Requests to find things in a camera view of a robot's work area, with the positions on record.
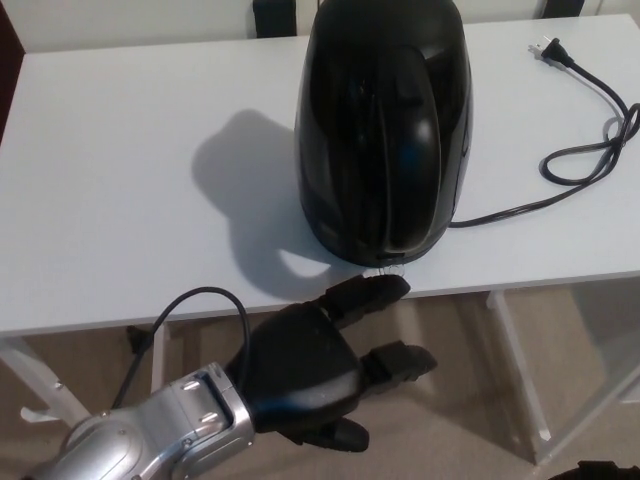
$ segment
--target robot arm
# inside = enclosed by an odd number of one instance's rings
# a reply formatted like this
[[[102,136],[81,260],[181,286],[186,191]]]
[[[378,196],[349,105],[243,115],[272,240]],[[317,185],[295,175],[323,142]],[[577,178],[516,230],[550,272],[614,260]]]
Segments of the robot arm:
[[[362,398],[415,381],[436,367],[402,342],[358,358],[339,329],[409,291],[400,277],[356,277],[312,302],[291,305],[251,333],[245,388],[238,354],[214,363],[138,406],[104,412],[70,434],[58,457],[23,480],[186,480],[251,446],[255,433],[361,452],[368,432],[344,418]]]
[[[60,455],[27,480],[196,478],[253,442],[244,402],[213,363],[131,408],[76,427]]]

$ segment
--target black robotic finger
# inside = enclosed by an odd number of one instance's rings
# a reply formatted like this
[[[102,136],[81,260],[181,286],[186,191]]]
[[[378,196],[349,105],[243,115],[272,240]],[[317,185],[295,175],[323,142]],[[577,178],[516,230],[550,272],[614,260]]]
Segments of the black robotic finger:
[[[551,480],[640,480],[640,468],[619,468],[614,462],[579,462],[579,467]]]
[[[367,385],[362,398],[384,393],[403,382],[415,382],[438,366],[427,350],[401,341],[374,348],[360,362]]]
[[[331,287],[314,303],[327,313],[336,328],[343,329],[369,313],[384,310],[410,291],[405,279],[397,275],[359,275]]]
[[[367,429],[347,418],[340,418],[315,430],[283,436],[297,445],[306,443],[338,452],[360,453],[369,448]]]

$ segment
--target tabletop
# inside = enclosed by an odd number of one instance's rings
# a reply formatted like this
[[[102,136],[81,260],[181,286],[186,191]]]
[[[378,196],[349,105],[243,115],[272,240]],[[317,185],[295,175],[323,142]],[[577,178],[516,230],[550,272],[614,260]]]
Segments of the tabletop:
[[[540,160],[593,143],[614,116],[595,90],[537,61],[560,37],[640,100],[628,16],[465,27],[475,90],[456,220],[562,190]],[[308,38],[29,54],[0,146],[0,335],[143,323],[202,285],[250,311],[310,299],[362,269],[326,252],[301,212],[293,125]],[[590,171],[598,155],[557,172]],[[448,231],[404,267],[412,296],[640,274],[640,140],[605,181],[558,206]],[[173,318],[233,311],[224,298]]]

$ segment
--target black cable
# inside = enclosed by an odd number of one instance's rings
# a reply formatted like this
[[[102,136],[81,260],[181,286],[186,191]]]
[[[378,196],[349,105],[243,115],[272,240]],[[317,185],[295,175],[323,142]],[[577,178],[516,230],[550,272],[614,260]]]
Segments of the black cable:
[[[124,400],[124,397],[127,394],[129,387],[131,386],[133,377],[135,376],[136,372],[138,371],[138,368],[140,367],[140,362],[142,362],[142,358],[144,357],[144,354],[146,353],[147,350],[149,350],[149,347],[151,347],[151,345],[153,344],[153,337],[155,333],[158,331],[158,328],[160,328],[160,325],[162,325],[162,323],[166,320],[169,314],[178,305],[180,305],[186,299],[191,298],[195,295],[199,295],[200,293],[216,293],[218,295],[222,295],[223,297],[226,297],[229,300],[231,300],[233,304],[236,306],[236,308],[238,309],[238,314],[240,315],[240,320],[242,321],[242,328],[243,328],[242,333],[244,335],[244,344],[242,345],[242,364],[240,366],[240,375],[238,375],[238,382],[236,386],[238,387],[238,390],[240,391],[243,390],[245,381],[247,379],[247,372],[249,369],[249,353],[251,350],[251,345],[250,345],[251,328],[249,325],[249,317],[247,316],[247,311],[245,310],[244,305],[242,305],[242,302],[238,300],[238,298],[235,295],[233,295],[231,292],[228,292],[227,290],[224,290],[223,288],[218,288],[218,287],[200,287],[194,290],[190,290],[186,293],[183,293],[178,298],[176,298],[173,302],[169,304],[167,308],[164,309],[164,311],[160,314],[158,319],[154,322],[153,326],[151,327],[151,331],[142,342],[142,345],[140,346],[138,352],[136,353],[135,358],[133,359],[133,362],[131,363],[131,366],[129,367],[129,371],[127,372],[127,375],[122,381],[122,385],[120,386],[118,395],[116,395],[116,399],[113,401],[113,405],[111,407],[112,409],[120,408],[120,406],[122,405],[122,401]]]
[[[527,205],[522,205],[515,208],[510,208],[508,210],[503,210],[501,212],[486,215],[484,217],[467,220],[464,222],[453,222],[450,225],[451,228],[467,228],[499,222],[501,220],[513,218],[518,215],[524,215],[525,213],[535,212],[551,205],[555,205],[565,198],[569,198],[572,195],[581,192],[582,190],[594,185],[595,183],[611,174],[611,172],[613,172],[613,170],[616,168],[616,165],[618,164],[618,160],[620,159],[620,155],[622,154],[622,150],[624,149],[625,144],[633,137],[635,137],[640,130],[640,103],[636,103],[632,105],[631,108],[628,108],[624,101],[620,98],[620,96],[611,87],[609,87],[609,85],[576,64],[566,52],[566,50],[560,45],[560,40],[558,40],[557,38],[552,40],[547,48],[542,51],[541,56],[545,60],[551,60],[561,63],[568,69],[573,70],[582,78],[592,83],[604,93],[606,93],[609,97],[611,97],[611,99],[615,102],[615,104],[622,112],[622,127],[620,128],[620,131],[614,138],[607,139],[604,142],[558,150],[557,152],[552,153],[544,160],[542,160],[542,162],[540,163],[540,174],[545,179],[547,179],[551,183],[555,183],[556,185],[573,187],[570,190],[567,190],[564,193],[551,198],[547,198],[545,200],[529,203]],[[593,171],[584,178],[563,178],[555,175],[549,169],[549,164],[560,157],[564,157],[567,155],[578,155],[581,153],[597,152],[600,150],[604,150],[604,154],[600,158],[600,161],[597,163]]]

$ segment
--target floor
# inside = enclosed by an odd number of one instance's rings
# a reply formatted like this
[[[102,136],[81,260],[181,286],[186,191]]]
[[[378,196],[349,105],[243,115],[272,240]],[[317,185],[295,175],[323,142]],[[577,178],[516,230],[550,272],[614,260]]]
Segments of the floor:
[[[351,415],[371,432],[365,454],[297,447],[270,434],[204,478],[548,479],[579,460],[639,463],[640,406],[616,405],[550,465],[531,464],[519,389],[485,300],[486,295],[471,294],[405,301],[345,331],[358,353],[401,338],[427,347],[440,363],[416,384],[370,398]],[[553,433],[599,386],[603,367],[569,290],[516,291],[508,301]],[[205,324],[172,328],[171,378],[234,353],[240,342],[237,323]],[[33,337],[30,344],[91,412],[108,407],[131,360],[122,328]],[[148,391],[148,360],[129,401]],[[40,404],[4,365],[0,385],[0,480],[15,480],[55,454],[67,430],[59,423],[20,420],[22,406]]]

